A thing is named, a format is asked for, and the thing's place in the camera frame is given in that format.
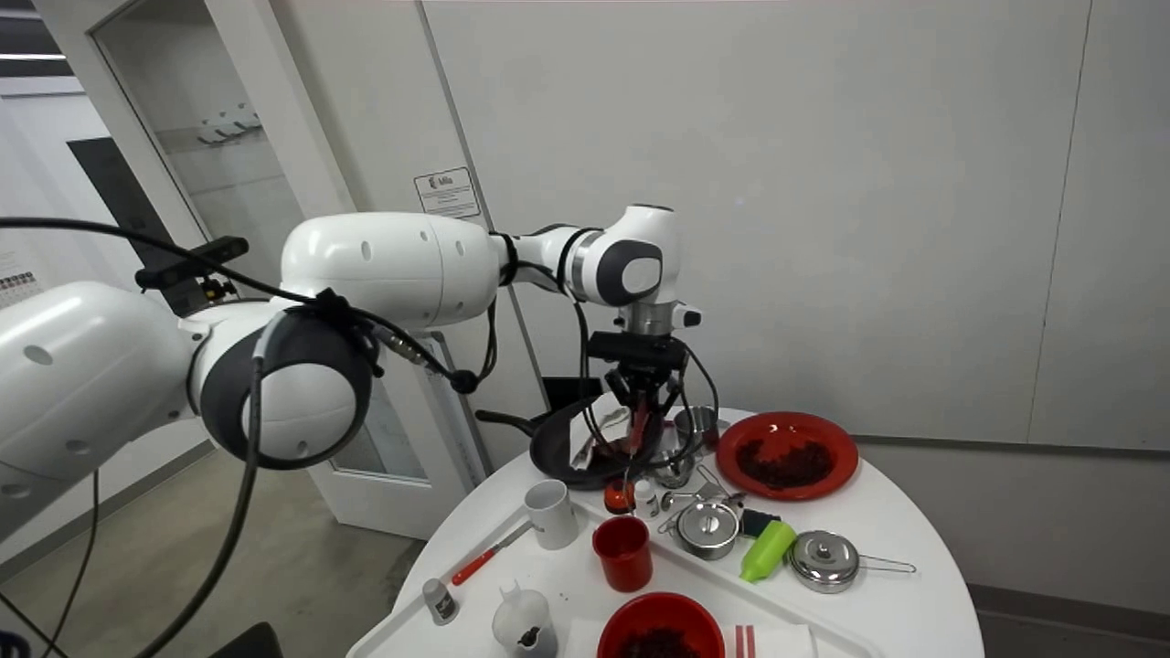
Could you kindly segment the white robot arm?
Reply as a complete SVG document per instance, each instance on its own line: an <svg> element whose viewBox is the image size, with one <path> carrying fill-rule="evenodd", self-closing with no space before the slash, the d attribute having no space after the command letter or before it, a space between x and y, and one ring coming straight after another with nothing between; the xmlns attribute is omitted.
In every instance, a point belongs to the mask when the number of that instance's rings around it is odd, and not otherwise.
<svg viewBox="0 0 1170 658"><path fill-rule="evenodd" d="M680 250L660 205L605 227L502 234L435 213L301 222L282 275L232 302L174 314L169 296L232 275L237 236L169 245L127 287L60 280L0 314L0 453L76 481L131 437L194 412L253 469L305 469L370 418L380 358L432 367L428 328L485 314L510 280L614 309L672 296Z"/></svg>

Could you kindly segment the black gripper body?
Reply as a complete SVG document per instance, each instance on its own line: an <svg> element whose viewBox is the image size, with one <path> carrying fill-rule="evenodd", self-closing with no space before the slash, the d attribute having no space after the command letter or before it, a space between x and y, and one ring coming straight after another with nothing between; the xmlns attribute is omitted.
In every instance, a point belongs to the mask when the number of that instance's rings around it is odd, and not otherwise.
<svg viewBox="0 0 1170 658"><path fill-rule="evenodd" d="M688 367L680 328L693 328L693 302L633 302L617 314L614 334L591 334L583 351L614 367L627 392L655 392Z"/></svg>

